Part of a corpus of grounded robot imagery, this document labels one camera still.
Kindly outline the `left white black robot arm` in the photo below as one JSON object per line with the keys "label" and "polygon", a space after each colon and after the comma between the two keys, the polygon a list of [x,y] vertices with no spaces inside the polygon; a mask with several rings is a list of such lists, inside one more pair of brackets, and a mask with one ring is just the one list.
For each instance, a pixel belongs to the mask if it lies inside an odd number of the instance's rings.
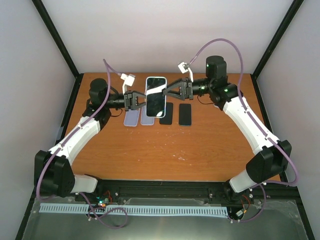
{"label": "left white black robot arm", "polygon": [[145,105],[138,99],[146,97],[138,91],[127,90],[123,94],[110,91],[110,80],[94,79],[90,83],[86,109],[77,125],[50,150],[40,150],[35,155],[34,183],[38,200],[46,200],[41,192],[62,198],[82,192],[95,202],[103,198],[104,188],[98,185],[99,179],[74,174],[72,165],[85,145],[106,126],[111,109],[138,110]]}

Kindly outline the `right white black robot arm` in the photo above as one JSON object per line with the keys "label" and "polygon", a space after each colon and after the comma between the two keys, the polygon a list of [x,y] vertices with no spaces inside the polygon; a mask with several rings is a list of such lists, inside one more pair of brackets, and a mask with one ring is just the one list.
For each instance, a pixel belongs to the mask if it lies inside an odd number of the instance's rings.
{"label": "right white black robot arm", "polygon": [[265,183],[287,169],[291,144],[287,140],[279,140],[268,130],[249,106],[240,86],[228,81],[227,63],[222,56],[206,58],[205,78],[194,79],[186,62],[181,62],[178,68],[189,76],[169,84],[163,91],[165,96],[191,100],[195,95],[208,94],[213,104],[236,124],[254,154],[245,169],[227,181],[225,192],[228,195]]}

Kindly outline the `black smartphone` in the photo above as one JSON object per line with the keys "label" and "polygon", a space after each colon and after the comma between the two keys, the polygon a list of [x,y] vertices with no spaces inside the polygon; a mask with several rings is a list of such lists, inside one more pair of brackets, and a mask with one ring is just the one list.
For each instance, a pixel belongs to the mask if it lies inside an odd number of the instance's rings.
{"label": "black smartphone", "polygon": [[167,102],[165,107],[165,116],[159,119],[160,125],[172,125],[173,123],[173,107],[172,102]]}

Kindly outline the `phone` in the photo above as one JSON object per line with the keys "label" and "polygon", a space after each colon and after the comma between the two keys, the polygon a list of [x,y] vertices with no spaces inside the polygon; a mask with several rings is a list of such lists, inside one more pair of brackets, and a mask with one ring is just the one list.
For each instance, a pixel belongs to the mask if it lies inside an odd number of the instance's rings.
{"label": "phone", "polygon": [[191,106],[191,104],[181,103],[179,105],[178,124],[180,126],[187,126],[187,127],[192,125],[192,106]]}
{"label": "phone", "polygon": [[166,115],[167,97],[164,90],[167,88],[167,79],[163,76],[149,76],[145,86],[145,113],[148,117],[164,118]]}

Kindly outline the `lavender phone case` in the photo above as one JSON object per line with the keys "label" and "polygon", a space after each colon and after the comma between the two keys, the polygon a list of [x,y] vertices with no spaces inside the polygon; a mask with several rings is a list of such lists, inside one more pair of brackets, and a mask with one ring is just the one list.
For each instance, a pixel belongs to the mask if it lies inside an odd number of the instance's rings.
{"label": "lavender phone case", "polygon": [[145,111],[142,111],[141,118],[140,118],[140,124],[142,126],[153,126],[155,123],[155,118],[147,116]]}
{"label": "lavender phone case", "polygon": [[128,110],[125,113],[123,125],[125,127],[136,127],[138,125],[140,110]]}

